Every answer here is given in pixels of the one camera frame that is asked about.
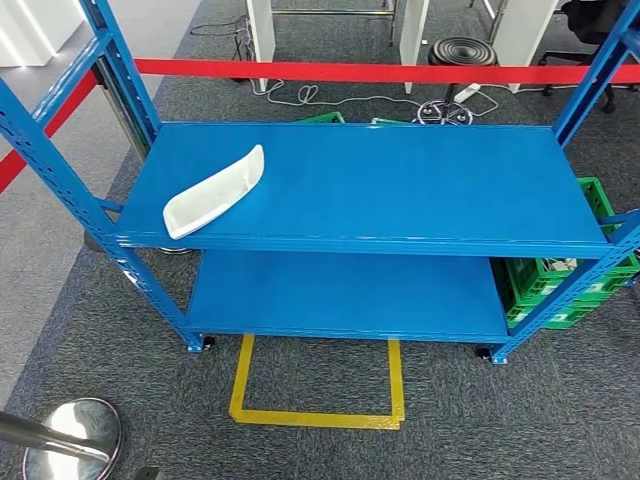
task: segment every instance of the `yellow floor marking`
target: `yellow floor marking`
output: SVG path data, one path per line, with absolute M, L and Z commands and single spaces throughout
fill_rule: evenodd
M 405 397 L 400 342 L 389 340 L 389 381 L 391 390 L 391 415 L 351 415 L 338 413 L 278 412 L 275 410 L 245 410 L 242 403 L 249 366 L 254 350 L 254 336 L 245 335 L 235 371 L 235 381 L 229 405 L 229 414 L 238 423 L 282 425 L 298 427 L 368 428 L 399 430 L 405 420 Z

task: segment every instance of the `black chair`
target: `black chair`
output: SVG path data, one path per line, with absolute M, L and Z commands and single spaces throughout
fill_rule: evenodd
M 577 62 L 580 65 L 590 65 L 600 47 L 609 35 L 628 0 L 571 0 L 565 3 L 560 13 L 567 15 L 569 30 L 574 32 L 578 40 L 587 45 L 598 45 L 594 53 L 547 51 L 540 58 L 538 65 L 546 65 L 548 58 L 559 58 Z M 552 86 L 547 85 L 543 95 L 549 96 Z M 635 85 L 630 89 L 636 90 Z M 611 85 L 605 90 L 607 103 L 602 108 L 605 113 L 612 113 L 616 109 L 615 95 Z
M 492 66 L 497 65 L 497 58 L 497 54 L 488 43 L 467 37 L 438 40 L 431 46 L 427 55 L 429 65 L 449 66 Z M 418 121 L 453 125 L 471 123 L 473 118 L 471 112 L 454 101 L 457 86 L 455 83 L 448 85 L 444 99 L 423 104 L 418 109 Z

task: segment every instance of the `shelf unit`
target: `shelf unit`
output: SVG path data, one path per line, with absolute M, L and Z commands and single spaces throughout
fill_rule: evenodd
M 189 351 L 216 333 L 392 337 L 488 345 L 503 364 L 640 246 L 640 213 L 595 218 L 563 152 L 638 50 L 629 27 L 640 0 L 629 3 L 553 127 L 161 123 L 106 1 L 81 3 L 96 38 L 32 114 L 0 81 L 0 131 Z M 90 69 L 145 158 L 125 205 L 92 196 L 42 131 Z M 168 200 L 255 144 L 266 168 L 254 191 L 192 235 L 168 237 Z M 605 238 L 607 222 L 623 225 Z M 202 250 L 189 311 L 138 247 Z M 509 329 L 489 257 L 585 261 Z

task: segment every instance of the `red rope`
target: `red rope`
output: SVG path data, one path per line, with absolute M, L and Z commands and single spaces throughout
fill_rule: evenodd
M 97 85 L 97 82 L 93 72 L 91 70 L 87 72 L 86 75 L 78 82 L 78 85 L 66 100 L 60 105 L 57 112 L 49 120 L 49 123 L 45 127 L 45 133 L 48 137 L 53 136 L 96 85 Z M 15 150 L 11 150 L 0 161 L 0 193 L 14 181 L 24 166 L 24 160 Z
M 256 63 L 220 60 L 138 58 L 140 73 L 218 78 L 272 78 L 310 82 L 357 83 L 522 83 L 573 85 L 588 67 L 432 67 L 356 63 Z M 640 83 L 640 65 L 623 65 L 617 83 Z

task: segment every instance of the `shelf upright post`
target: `shelf upright post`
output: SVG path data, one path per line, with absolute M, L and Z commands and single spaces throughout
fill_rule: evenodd
M 553 125 L 553 131 L 561 147 L 565 148 L 569 143 L 614 74 L 629 56 L 629 49 L 623 39 L 638 13 L 640 0 L 630 0 L 560 113 Z
M 148 145 L 155 140 L 160 123 L 146 94 L 140 75 L 135 70 L 120 31 L 104 0 L 82 0 L 97 37 L 109 38 L 99 58 L 106 58 L 114 73 L 124 104 L 136 119 L 141 138 Z M 91 68 L 90 60 L 80 62 L 85 71 Z M 68 94 L 73 80 L 80 76 L 78 62 L 65 72 L 56 89 L 50 91 L 41 105 L 51 98 Z M 115 263 L 129 280 L 144 295 L 165 320 L 184 341 L 189 351 L 202 349 L 202 337 L 186 328 L 186 317 L 168 295 L 152 273 L 133 249 L 123 248 L 113 237 L 115 225 L 98 199 L 94 197 L 64 157 L 43 130 L 44 124 L 34 118 L 23 106 L 8 86 L 0 79 L 0 133 L 5 136 L 25 162 L 32 168 L 54 195 L 89 233 L 105 254 Z
M 494 346 L 491 360 L 506 363 L 506 355 L 515 350 L 554 315 L 568 306 L 579 295 L 632 254 L 640 246 L 640 211 L 629 213 L 628 219 L 611 236 L 611 250 L 599 260 L 583 260 L 571 275 L 545 297 L 526 318 L 509 331 L 511 339 Z
M 100 76 L 104 77 L 106 86 L 113 86 L 115 91 L 109 92 L 124 108 L 123 115 L 133 121 L 134 131 L 128 132 L 135 139 L 140 139 L 143 153 L 148 153 L 160 129 L 160 120 L 151 98 L 134 65 L 125 38 L 113 16 L 107 0 L 80 0 L 89 25 L 95 35 L 108 31 L 112 41 L 106 46 L 104 58 L 99 59 Z
M 562 147 L 580 126 L 595 101 L 629 53 L 623 38 L 640 12 L 640 0 L 631 0 L 602 44 L 593 63 L 560 114 L 553 131 Z M 509 331 L 511 339 L 491 349 L 491 361 L 506 363 L 506 356 L 542 328 L 545 323 L 584 293 L 602 275 L 640 247 L 640 212 L 629 212 L 609 239 L 611 249 L 598 260 L 583 260 L 571 275 L 546 296 L 526 318 Z

